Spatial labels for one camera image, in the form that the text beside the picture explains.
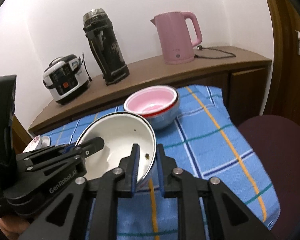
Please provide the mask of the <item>person left hand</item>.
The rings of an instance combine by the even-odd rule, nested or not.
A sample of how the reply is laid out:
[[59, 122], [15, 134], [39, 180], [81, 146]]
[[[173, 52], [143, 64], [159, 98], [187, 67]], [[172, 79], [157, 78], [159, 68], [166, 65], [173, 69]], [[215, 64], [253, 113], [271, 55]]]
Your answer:
[[0, 230], [10, 240], [16, 240], [30, 226], [30, 223], [21, 217], [5, 216], [0, 218]]

